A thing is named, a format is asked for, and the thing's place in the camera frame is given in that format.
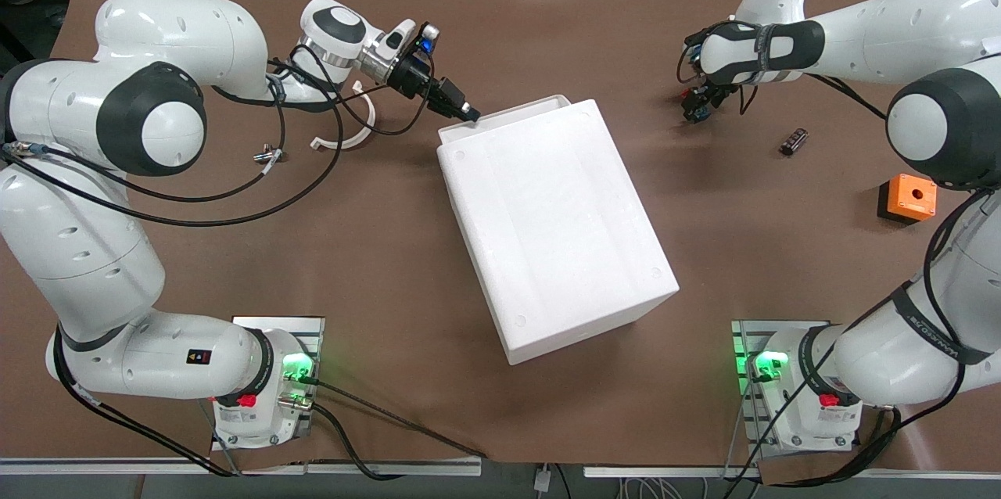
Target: white styrofoam box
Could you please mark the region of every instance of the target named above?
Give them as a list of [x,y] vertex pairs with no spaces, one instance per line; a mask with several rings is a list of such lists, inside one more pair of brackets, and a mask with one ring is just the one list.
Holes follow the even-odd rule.
[[438,134],[509,363],[632,323],[678,292],[594,100],[553,96]]

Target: styrofoam box lid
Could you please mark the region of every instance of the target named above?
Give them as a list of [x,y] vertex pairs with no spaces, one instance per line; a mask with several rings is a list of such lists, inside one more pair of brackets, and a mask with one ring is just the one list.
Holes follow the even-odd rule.
[[440,131],[452,205],[507,349],[678,291],[597,104],[567,104],[553,97]]

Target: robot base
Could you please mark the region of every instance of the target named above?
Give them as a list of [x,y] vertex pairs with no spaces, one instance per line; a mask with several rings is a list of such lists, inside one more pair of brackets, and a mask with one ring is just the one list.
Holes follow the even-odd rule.
[[264,336],[274,349],[274,366],[263,391],[257,395],[256,405],[222,407],[213,404],[216,434],[229,447],[264,448],[287,442],[295,436],[300,409],[279,403],[279,398],[306,395],[306,386],[286,380],[282,368],[285,357],[302,354],[302,343],[281,329],[267,329]]
[[[781,329],[769,339],[765,351],[749,368],[758,377],[772,378],[758,382],[772,418],[803,384],[798,356],[800,341],[805,335],[803,328]],[[807,386],[779,417],[769,436],[775,439],[775,445],[782,452],[848,452],[852,449],[861,416],[861,402],[848,407],[824,407],[820,396]]]

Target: grey floor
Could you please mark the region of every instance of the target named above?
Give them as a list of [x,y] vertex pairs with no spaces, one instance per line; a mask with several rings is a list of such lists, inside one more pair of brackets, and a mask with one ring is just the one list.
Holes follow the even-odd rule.
[[[390,482],[373,482],[361,476],[271,476],[222,479],[213,476],[5,476],[0,477],[3,499],[39,499],[73,497],[74,499],[278,499],[338,498],[374,499],[533,499],[536,467],[527,464],[487,463],[480,477],[414,477]],[[586,479],[580,466],[566,466],[568,483],[574,499],[615,499],[618,480]],[[672,480],[684,499],[700,499],[702,482],[698,479]],[[709,499],[720,499],[727,483],[711,481]],[[742,484],[734,499],[746,499],[752,486]],[[630,489],[636,498],[637,484]],[[554,474],[550,491],[544,499],[568,497]],[[757,499],[996,499],[1001,497],[1001,481],[874,479],[854,480],[816,489],[794,490],[762,488]]]

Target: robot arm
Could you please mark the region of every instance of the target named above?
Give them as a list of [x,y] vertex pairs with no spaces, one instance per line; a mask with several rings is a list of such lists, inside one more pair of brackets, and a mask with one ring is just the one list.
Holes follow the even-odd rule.
[[20,163],[0,171],[0,235],[59,317],[46,353],[53,377],[93,392],[212,399],[216,431],[237,447],[292,438],[305,388],[291,378],[313,368],[297,339],[155,310],[164,270],[140,221],[30,171],[128,208],[123,186],[47,147],[118,174],[178,174],[204,144],[199,85],[236,101],[318,111],[357,68],[410,99],[425,96],[447,117],[478,118],[425,63],[434,26],[405,20],[385,34],[333,0],[311,1],[300,25],[290,64],[313,79],[268,74],[263,34],[232,2],[108,0],[93,62],[25,63],[0,82],[3,156]]
[[[704,80],[686,116],[708,117],[741,84],[816,74],[905,84],[887,112],[891,147],[942,188],[1001,185],[1001,35],[998,0],[870,0],[806,19],[804,0],[744,0],[731,20],[686,40]],[[782,450],[848,450],[862,403],[942,398],[965,364],[960,391],[1001,382],[1001,213],[998,196],[970,200],[927,271],[951,341],[919,271],[854,327],[787,328],[752,361]],[[822,357],[833,353],[823,366]]]

